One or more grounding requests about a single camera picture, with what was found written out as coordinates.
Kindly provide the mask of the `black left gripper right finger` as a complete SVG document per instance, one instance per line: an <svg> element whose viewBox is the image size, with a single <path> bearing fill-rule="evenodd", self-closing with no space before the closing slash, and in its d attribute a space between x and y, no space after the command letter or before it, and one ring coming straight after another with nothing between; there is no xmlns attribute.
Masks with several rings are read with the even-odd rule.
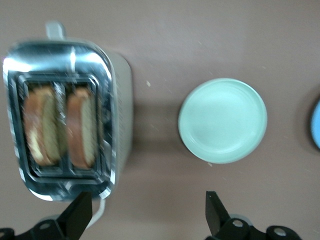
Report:
<svg viewBox="0 0 320 240"><path fill-rule="evenodd" d="M208 240L299 240L292 229L271 225L265 232L256 229L252 222L240 214L229 214L215 191L205 194L205 218L211 235Z"/></svg>

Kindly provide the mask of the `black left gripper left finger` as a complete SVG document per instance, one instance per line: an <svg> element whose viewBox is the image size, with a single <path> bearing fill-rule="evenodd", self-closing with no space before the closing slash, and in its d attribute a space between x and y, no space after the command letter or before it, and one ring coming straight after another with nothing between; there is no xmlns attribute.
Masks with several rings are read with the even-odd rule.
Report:
<svg viewBox="0 0 320 240"><path fill-rule="evenodd" d="M80 193L57 217L39 222L16 240L78 240L92 219L92 194Z"/></svg>

